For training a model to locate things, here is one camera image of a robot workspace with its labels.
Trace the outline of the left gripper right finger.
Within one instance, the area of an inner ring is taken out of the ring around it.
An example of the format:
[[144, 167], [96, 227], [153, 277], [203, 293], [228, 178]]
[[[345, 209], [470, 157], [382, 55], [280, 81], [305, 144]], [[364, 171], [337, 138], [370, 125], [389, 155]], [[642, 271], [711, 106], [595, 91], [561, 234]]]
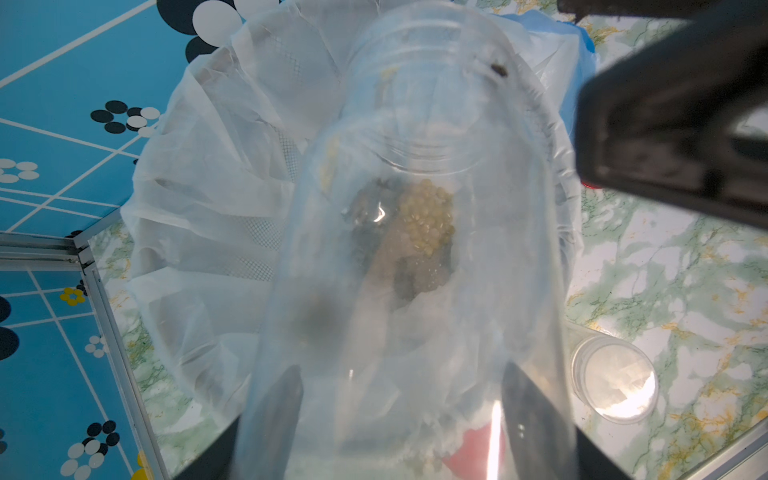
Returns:
[[515, 363], [506, 364], [501, 398], [520, 479], [577, 479], [575, 428]]

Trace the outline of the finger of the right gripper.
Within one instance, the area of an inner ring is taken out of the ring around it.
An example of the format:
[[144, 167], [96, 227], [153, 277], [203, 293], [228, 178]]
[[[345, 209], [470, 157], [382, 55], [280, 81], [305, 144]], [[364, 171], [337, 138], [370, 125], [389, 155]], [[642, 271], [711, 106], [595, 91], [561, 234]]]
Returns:
[[767, 103], [763, 1], [561, 1], [562, 13], [683, 26], [583, 85], [581, 180], [756, 228], [767, 225], [767, 143], [735, 131]]

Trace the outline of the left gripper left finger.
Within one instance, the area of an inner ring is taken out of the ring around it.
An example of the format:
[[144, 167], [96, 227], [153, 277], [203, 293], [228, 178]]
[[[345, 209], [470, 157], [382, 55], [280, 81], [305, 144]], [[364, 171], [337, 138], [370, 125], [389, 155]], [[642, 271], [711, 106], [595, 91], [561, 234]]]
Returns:
[[301, 369], [292, 365], [239, 428], [239, 478], [283, 479], [303, 401]]

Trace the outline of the lidless clear jar beans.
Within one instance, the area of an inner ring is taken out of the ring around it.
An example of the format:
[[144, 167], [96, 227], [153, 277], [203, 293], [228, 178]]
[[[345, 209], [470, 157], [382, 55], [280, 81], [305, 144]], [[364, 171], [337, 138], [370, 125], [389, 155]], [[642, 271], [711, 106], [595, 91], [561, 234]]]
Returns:
[[568, 322], [571, 386], [576, 397], [602, 418], [634, 424], [647, 418], [658, 400], [652, 362], [631, 343]]

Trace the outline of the clear jar with mung beans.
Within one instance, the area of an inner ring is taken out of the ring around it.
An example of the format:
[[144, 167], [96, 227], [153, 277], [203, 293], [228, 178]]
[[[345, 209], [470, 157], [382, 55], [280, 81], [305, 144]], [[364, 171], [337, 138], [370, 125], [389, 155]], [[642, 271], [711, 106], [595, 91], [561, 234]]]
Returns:
[[575, 479], [557, 110], [498, 22], [421, 1], [354, 43], [258, 332], [234, 479]]

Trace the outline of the mung beans pile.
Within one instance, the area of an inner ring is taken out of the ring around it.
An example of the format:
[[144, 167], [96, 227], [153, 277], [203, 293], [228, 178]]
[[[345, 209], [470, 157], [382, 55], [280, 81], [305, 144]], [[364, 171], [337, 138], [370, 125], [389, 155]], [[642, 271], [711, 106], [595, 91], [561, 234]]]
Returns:
[[352, 256], [398, 305], [409, 303], [452, 274], [454, 213], [453, 194], [430, 179], [369, 181], [344, 213]]

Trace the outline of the red lid jar left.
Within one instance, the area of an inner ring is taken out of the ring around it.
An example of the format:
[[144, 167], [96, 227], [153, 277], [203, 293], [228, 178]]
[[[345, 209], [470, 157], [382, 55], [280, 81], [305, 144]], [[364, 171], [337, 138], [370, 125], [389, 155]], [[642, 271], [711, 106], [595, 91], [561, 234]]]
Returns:
[[490, 422], [464, 432], [462, 443], [442, 463], [455, 479], [498, 479], [503, 472], [506, 439], [501, 424]]

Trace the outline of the white plastic bin liner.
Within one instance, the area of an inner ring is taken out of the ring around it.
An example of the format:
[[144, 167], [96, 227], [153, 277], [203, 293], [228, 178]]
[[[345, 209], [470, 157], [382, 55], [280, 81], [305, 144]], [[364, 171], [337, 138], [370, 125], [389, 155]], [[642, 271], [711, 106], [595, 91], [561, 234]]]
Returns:
[[[421, 1], [286, 1], [230, 20], [191, 62], [141, 154], [122, 216], [134, 240], [131, 290], [158, 355], [226, 422], [246, 408], [251, 374], [312, 142], [338, 117], [351, 50], [388, 11]], [[567, 131], [579, 40], [559, 25], [489, 15], [527, 63]], [[581, 248], [581, 185], [572, 220]]]

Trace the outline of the aluminium front rail frame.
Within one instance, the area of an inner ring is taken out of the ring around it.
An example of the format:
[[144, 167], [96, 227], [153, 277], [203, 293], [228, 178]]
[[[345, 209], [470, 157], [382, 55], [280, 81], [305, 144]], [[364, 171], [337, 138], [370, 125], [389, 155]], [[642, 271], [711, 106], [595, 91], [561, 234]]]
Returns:
[[699, 464], [684, 480], [762, 480], [767, 478], [767, 419]]

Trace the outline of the left aluminium corner post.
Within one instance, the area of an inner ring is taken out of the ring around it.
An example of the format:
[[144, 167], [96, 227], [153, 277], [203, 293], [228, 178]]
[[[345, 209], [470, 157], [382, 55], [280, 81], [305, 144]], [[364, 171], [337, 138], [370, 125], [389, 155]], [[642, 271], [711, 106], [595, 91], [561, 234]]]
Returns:
[[1, 237], [1, 476], [170, 476], [78, 240]]

